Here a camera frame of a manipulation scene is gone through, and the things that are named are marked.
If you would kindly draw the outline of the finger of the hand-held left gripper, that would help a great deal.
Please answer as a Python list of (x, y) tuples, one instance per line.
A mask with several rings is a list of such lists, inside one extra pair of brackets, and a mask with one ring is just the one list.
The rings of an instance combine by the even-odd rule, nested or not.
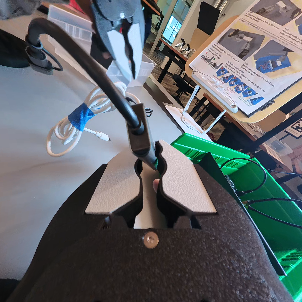
[(139, 70), (143, 58), (143, 40), (141, 39), (141, 30), (139, 23), (131, 23), (126, 33), (126, 48), (127, 57), (130, 64), (130, 72), (133, 79), (136, 79), (139, 74)]
[(122, 22), (117, 22), (116, 27), (109, 31), (107, 35), (112, 49), (112, 58), (119, 68), (120, 73), (127, 82), (130, 82), (133, 77), (132, 64), (130, 60), (130, 50), (123, 35)]

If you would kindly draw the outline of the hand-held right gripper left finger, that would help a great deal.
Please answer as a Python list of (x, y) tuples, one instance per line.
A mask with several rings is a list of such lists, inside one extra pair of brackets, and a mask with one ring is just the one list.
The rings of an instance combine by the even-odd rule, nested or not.
[(122, 216), (129, 228), (143, 209), (142, 161), (131, 151), (111, 159), (85, 210), (110, 219)]

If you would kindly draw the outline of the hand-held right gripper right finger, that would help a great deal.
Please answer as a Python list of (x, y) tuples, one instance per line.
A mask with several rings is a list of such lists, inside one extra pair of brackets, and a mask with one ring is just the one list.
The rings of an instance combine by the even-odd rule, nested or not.
[(216, 215), (217, 210), (202, 179), (190, 159), (163, 140), (156, 142), (158, 172), (157, 207), (168, 228), (180, 217), (187, 217), (191, 226), (198, 216)]

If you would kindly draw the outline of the black multi-port usb hub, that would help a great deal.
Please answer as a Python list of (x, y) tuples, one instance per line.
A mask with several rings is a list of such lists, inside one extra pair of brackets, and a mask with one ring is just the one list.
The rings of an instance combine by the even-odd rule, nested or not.
[(234, 195), (234, 199), (238, 202), (238, 204), (241, 206), (241, 208), (243, 210), (246, 210), (246, 207), (244, 206), (244, 204), (241, 201), (241, 195), (242, 195), (242, 193), (236, 189), (234, 183), (232, 182), (232, 180), (230, 179), (230, 177), (228, 175), (224, 175), (224, 176), (225, 176), (225, 178), (226, 178), (226, 180), (227, 180), (227, 182), (229, 184), (231, 192)]

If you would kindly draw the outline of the clear plastic bin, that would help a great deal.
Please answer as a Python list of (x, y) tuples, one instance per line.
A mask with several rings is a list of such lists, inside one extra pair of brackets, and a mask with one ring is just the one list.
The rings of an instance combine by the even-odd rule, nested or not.
[(101, 54), (97, 50), (95, 43), (92, 43), (92, 23), (90, 21), (54, 5), (49, 6), (48, 20), (62, 28), (79, 46), (88, 54), (91, 54), (112, 82), (121, 81), (127, 87), (142, 86), (157, 66), (153, 60), (143, 54), (138, 77), (132, 81), (128, 81), (122, 75), (115, 62), (112, 62), (111, 59), (105, 60), (101, 58)]

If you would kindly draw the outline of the green plastic bin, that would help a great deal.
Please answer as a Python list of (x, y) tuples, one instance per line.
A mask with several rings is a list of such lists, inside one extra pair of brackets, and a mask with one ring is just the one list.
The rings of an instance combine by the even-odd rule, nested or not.
[(205, 139), (184, 133), (171, 145), (194, 164), (210, 152), (224, 175), (242, 193), (241, 201), (287, 276), (279, 276), (294, 301), (302, 298), (302, 214), (268, 170), (256, 159)]

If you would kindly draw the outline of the person's left forearm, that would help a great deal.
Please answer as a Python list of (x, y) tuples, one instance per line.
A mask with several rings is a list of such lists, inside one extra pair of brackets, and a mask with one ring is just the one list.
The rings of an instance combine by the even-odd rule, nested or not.
[(8, 20), (32, 15), (40, 7), (41, 0), (1, 0), (0, 19)]

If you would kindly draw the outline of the wooden standing desk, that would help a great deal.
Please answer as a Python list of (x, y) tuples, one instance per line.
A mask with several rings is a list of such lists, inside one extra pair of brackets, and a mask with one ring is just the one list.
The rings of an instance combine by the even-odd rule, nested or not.
[(141, 4), (144, 8), (144, 17), (151, 18), (153, 14), (163, 17), (161, 9), (157, 6), (154, 0), (141, 0)]

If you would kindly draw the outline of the black office chair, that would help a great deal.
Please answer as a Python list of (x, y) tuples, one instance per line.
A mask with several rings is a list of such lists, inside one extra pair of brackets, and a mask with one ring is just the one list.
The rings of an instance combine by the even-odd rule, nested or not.
[(172, 97), (180, 103), (180, 96), (182, 94), (186, 94), (188, 96), (187, 93), (191, 95), (194, 91), (194, 87), (187, 83), (187, 81), (178, 74), (173, 74), (172, 79), (175, 81), (174, 85), (178, 87), (178, 90), (176, 91), (177, 95)]

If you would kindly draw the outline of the white document stand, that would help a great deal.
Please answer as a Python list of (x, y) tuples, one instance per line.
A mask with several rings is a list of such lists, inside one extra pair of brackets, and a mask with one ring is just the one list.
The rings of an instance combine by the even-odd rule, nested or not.
[[(192, 77), (197, 81), (198, 84), (194, 88), (193, 94), (191, 95), (185, 108), (180, 109), (169, 105), (166, 105), (165, 108), (173, 117), (175, 122), (181, 127), (184, 133), (191, 134), (207, 141), (211, 141), (211, 139), (207, 135), (208, 132), (219, 121), (219, 119), (224, 116), (227, 111), (237, 113), (238, 106), (228, 94), (227, 90), (223, 87), (221, 82), (214, 76), (206, 75), (198, 70), (193, 70)], [(208, 92), (210, 92), (225, 108), (206, 130), (202, 130), (201, 127), (187, 112), (194, 96), (197, 94), (197, 91), (201, 86), (204, 87)]]

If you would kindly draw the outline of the black panel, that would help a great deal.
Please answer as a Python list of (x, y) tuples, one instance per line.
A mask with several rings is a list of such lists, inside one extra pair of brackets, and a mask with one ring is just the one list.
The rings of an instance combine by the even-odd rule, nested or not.
[(197, 28), (208, 35), (212, 35), (220, 15), (220, 10), (212, 5), (201, 2)]

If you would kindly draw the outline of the instruction sheet on stand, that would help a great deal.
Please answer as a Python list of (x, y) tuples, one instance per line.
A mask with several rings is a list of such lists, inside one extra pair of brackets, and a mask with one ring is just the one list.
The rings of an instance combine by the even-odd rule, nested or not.
[[(191, 67), (189, 67), (189, 64), (200, 55), (200, 53), (208, 46), (210, 43), (212, 43), (229, 25), (231, 25), (234, 20), (236, 20), (239, 17), (239, 15), (233, 16), (221, 24), (212, 35), (210, 35), (205, 42), (196, 50), (196, 52), (188, 59), (186, 65), (185, 65), (185, 72), (187, 76), (192, 79), (198, 86), (202, 86), (198, 80), (193, 78), (193, 70)], [(225, 115), (231, 119), (236, 120), (238, 122), (243, 123), (256, 123), (259, 122), (269, 115), (273, 114), (276, 110), (278, 110), (280, 107), (288, 103), (290, 100), (292, 100), (294, 97), (296, 97), (298, 94), (300, 94), (302, 91), (302, 84), (301, 80), (297, 83), (295, 83), (292, 87), (288, 88), (285, 92), (283, 92), (281, 95), (274, 98), (275, 103), (270, 105), (268, 108), (266, 108), (264, 111), (258, 111), (251, 117), (246, 117), (242, 112), (238, 111), (237, 113), (232, 113), (229, 109), (227, 109)]]

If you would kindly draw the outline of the black wrist rest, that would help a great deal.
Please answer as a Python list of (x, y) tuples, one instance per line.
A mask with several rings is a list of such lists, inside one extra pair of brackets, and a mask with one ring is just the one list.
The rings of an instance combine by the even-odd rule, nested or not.
[(27, 44), (20, 38), (0, 30), (0, 65), (11, 68), (29, 67)]

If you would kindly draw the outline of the printed instruction sheet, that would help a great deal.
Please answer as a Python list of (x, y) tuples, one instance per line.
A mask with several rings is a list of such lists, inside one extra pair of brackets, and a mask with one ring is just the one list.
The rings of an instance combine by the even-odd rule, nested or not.
[(298, 84), (301, 1), (255, 1), (189, 64), (192, 77), (230, 111), (251, 117)]

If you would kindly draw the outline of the printed tag sign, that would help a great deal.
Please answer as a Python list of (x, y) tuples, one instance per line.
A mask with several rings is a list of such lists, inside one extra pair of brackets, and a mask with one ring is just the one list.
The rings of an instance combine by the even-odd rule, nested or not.
[(285, 132), (292, 137), (299, 139), (302, 137), (302, 119), (297, 120), (285, 129)]

